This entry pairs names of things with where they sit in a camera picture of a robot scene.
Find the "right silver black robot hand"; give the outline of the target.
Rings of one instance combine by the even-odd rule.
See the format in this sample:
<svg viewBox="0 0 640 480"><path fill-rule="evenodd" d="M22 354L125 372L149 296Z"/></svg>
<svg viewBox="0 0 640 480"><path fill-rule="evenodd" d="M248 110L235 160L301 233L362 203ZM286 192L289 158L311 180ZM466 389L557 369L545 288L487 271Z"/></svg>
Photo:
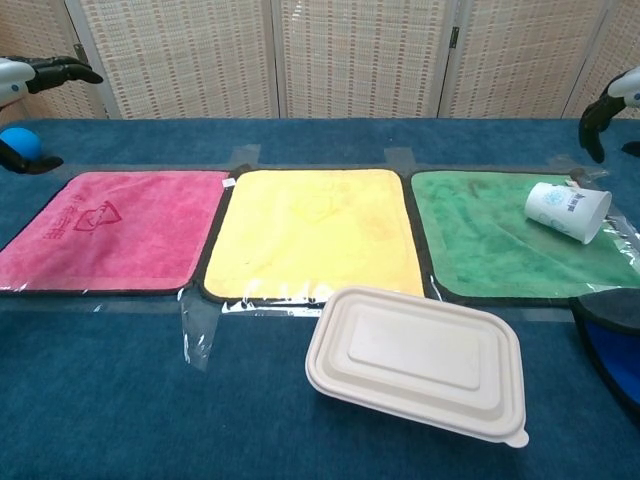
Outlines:
<svg viewBox="0 0 640 480"><path fill-rule="evenodd" d="M600 133L611 120L626 108L639 107L639 68L635 67L614 77L599 98L588 105L579 122L579 143L598 164L605 160Z"/></svg>

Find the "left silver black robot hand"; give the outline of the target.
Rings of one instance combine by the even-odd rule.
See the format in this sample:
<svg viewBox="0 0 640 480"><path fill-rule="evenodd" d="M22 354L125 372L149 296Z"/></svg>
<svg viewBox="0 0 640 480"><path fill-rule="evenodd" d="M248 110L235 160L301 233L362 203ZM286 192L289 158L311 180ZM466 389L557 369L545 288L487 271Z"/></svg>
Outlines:
<svg viewBox="0 0 640 480"><path fill-rule="evenodd" d="M67 81L97 85L103 82L103 77L89 64L70 56L2 56L1 109L17 103L28 94L35 95L59 87ZM57 169L62 164L63 160L56 156L30 160L5 141L1 141L1 166L10 172L40 175Z"/></svg>

